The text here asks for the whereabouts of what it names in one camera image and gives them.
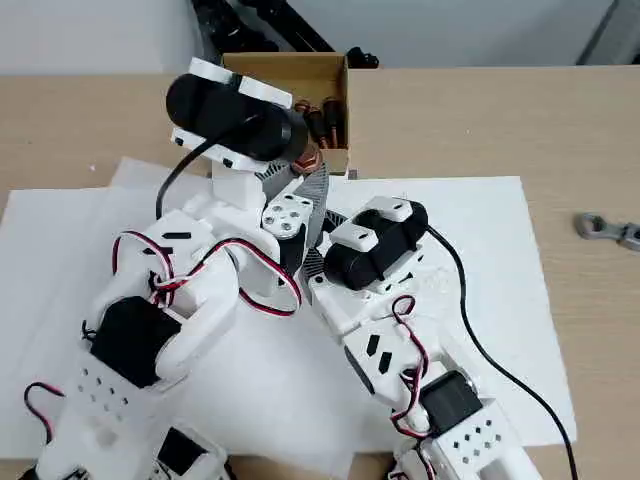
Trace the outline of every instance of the white paper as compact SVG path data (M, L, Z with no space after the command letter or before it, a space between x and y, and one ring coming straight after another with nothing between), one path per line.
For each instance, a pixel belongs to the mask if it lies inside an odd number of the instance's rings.
M161 167L125 162L115 181L129 187L155 185L164 175ZM187 176L172 187L168 205L178 201L181 191L188 195L208 185L206 179ZM481 341L547 398L575 438L566 377L519 179L332 179L329 203L349 214L373 192L425 204L431 223L463 257L469 315ZM21 389L36 377L63 381L65 350L77 339L88 302L109 279L113 237L124 228L144 229L153 222L154 200L154 189L131 188L108 194L86 190L11 195L0 228L0 269L6 287L0 298L8 312L2 321L11 332L0 338L0 378L10 392L0 403L0 456L37 454L42 431L24 413ZM94 219L92 228L86 228L91 225L88 218ZM43 238L55 254L42 250ZM443 281L455 287L450 259L435 244L428 251L428 260L441 267ZM9 282L12 277L19 281ZM33 278L38 278L35 285ZM455 301L456 294L451 288L451 298L440 303ZM447 323L469 355L484 365L459 318L452 316ZM218 368L221 363L231 367ZM16 364L19 373L10 375L6 366ZM539 407L489 368L486 375L525 444L559 441ZM366 396L342 352L312 315L274 321L247 309L190 381L193 387L182 416L200 434L233 452L258 453L345 476L353 450L390 450L396 440L389 412ZM37 400L47 411L56 403L46 397Z
M158 183L166 172L163 167L125 160L113 183ZM425 205L430 223L462 256L467 310L480 341L498 362L549 402L575 439L569 387L519 177L357 181L332 177L328 207L349 216L372 195L399 196ZM546 412L493 370L471 343L459 315L458 278L451 258L431 239L425 252L423 264L433 265L434 271L423 283L424 293L418 300L430 305L435 319L446 315L446 328L479 366L525 445L561 443ZM449 287L444 296L442 284ZM393 449L400 436L391 427L388 413L377 402L368 402L358 451Z

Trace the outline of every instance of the brown cardboard box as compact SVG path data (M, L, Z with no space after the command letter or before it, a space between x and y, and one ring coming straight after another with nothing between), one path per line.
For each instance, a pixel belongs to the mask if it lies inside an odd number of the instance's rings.
M332 173L344 173L349 160L349 119L347 108L348 69L341 53L227 53L225 68L255 78L293 94L294 104L306 99L322 108L329 96L345 105L347 149L322 150Z

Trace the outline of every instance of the wrench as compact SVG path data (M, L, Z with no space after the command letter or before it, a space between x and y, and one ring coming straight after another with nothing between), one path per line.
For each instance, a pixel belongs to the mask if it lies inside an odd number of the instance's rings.
M608 238L630 250L640 251L640 225L635 223L608 223L600 215L581 213L575 216L578 235L587 240Z

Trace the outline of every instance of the wooden desk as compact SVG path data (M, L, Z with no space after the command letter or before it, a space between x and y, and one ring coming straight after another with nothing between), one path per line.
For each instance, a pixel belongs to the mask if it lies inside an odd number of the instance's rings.
M175 163L181 151L166 141L164 113L170 80L0 78L0 195L104 185L123 155ZM580 240L570 221L576 211L640 221L639 93L633 67L350 73L352 167L361 177L522 176L586 480L635 478L640 264L612 242ZM532 454L545 479L568 478L560 447ZM351 478L380 478L386 462L360 457ZM17 478L24 465L5 463L0 478ZM234 465L240 480L318 478L263 459Z

